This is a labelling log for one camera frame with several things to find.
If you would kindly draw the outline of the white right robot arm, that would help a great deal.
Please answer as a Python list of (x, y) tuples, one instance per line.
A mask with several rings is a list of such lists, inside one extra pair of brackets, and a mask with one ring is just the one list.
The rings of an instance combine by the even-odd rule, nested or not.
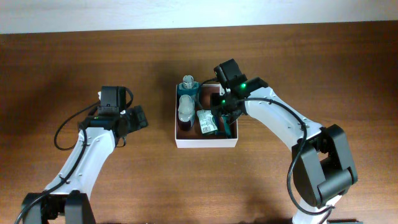
[(336, 203), (358, 181), (343, 129), (336, 124), (325, 127), (300, 114), (263, 79), (247, 79), (234, 59), (217, 65), (214, 73), (225, 93), (211, 97), (211, 112), (233, 121), (248, 115), (291, 151), (286, 184), (297, 208), (292, 223), (328, 223)]

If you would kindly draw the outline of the white green soap packet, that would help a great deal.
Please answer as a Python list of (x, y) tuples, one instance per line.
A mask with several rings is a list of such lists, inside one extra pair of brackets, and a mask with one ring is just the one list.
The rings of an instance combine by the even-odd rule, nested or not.
[(215, 119), (210, 110), (198, 110), (197, 116), (202, 134), (210, 134), (218, 130)]

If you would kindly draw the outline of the teal mouthwash bottle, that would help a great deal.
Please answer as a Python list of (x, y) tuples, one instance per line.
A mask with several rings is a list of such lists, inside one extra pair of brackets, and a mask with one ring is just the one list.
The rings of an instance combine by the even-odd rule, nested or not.
[(177, 101), (182, 95), (189, 95), (196, 103), (200, 84), (191, 75), (185, 75), (181, 83), (177, 85)]

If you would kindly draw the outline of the green red toothpaste tube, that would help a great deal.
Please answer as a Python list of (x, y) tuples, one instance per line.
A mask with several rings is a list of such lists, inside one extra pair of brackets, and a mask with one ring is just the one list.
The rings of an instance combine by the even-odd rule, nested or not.
[(233, 135), (232, 135), (232, 132), (231, 132), (231, 129), (230, 129), (230, 124), (228, 123), (228, 116), (222, 116), (221, 119), (223, 120), (225, 136), (228, 139), (231, 139), (233, 137)]

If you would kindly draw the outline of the clear purple liquid bottle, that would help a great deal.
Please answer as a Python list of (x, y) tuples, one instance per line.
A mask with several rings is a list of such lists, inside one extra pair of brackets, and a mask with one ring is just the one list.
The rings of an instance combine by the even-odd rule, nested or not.
[(189, 131), (195, 122), (195, 102), (190, 95), (182, 95), (178, 105), (178, 125), (182, 131)]

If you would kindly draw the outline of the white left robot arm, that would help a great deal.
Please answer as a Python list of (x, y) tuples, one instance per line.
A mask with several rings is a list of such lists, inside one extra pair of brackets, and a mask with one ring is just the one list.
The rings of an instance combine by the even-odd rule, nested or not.
[(99, 100), (84, 109), (78, 139), (57, 176), (41, 193), (29, 193), (16, 223), (48, 223), (58, 216), (66, 223), (95, 223), (90, 196), (109, 155), (126, 136), (147, 127), (141, 106), (133, 106), (132, 91), (123, 86), (102, 86)]

